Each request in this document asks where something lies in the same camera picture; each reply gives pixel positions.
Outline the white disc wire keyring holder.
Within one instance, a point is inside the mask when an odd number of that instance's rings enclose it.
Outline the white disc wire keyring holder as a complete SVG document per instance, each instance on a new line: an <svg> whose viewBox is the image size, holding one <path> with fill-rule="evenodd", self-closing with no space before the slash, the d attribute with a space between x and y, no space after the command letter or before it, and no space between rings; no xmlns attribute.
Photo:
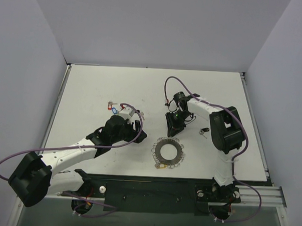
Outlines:
<svg viewBox="0 0 302 226"><path fill-rule="evenodd" d="M160 137L151 149L155 164L167 165L167 169L179 167L184 160L184 145L175 137Z"/></svg>

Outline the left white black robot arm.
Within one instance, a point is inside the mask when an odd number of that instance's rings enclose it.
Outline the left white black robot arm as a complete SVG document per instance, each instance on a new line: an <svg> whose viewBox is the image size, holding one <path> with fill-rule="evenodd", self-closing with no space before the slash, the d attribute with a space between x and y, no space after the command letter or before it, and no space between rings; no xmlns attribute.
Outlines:
<svg viewBox="0 0 302 226"><path fill-rule="evenodd" d="M32 207L46 196L51 178L59 172L105 154L120 141L139 144L146 137L139 120L131 122L128 118L113 115L103 127L72 146L42 155L29 152L12 173L8 184L24 206Z"/></svg>

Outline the yellow tag key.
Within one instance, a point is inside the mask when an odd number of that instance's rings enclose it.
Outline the yellow tag key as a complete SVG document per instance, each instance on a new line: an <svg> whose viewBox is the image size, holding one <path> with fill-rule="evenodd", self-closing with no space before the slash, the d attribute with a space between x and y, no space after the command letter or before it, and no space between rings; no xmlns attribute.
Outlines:
<svg viewBox="0 0 302 226"><path fill-rule="evenodd" d="M164 168L167 167L167 165L159 164L159 163L158 163L158 164L155 164L154 166L155 166L156 169L164 169Z"/></svg>

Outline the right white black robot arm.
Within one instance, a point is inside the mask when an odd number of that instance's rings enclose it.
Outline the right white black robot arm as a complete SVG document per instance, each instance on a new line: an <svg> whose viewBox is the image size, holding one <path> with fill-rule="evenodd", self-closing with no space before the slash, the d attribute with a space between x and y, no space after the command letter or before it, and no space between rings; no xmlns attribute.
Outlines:
<svg viewBox="0 0 302 226"><path fill-rule="evenodd" d="M188 117L198 116L209 125L201 129L201 134L210 132L213 145L218 150L214 180L217 185L211 187L211 195L221 201L229 195L228 187L235 179L234 163L236 158L247 150L249 141L235 107L222 107L205 102L197 94L185 95L178 92L173 96L176 105L174 111L165 114L168 137L174 137L186 127Z"/></svg>

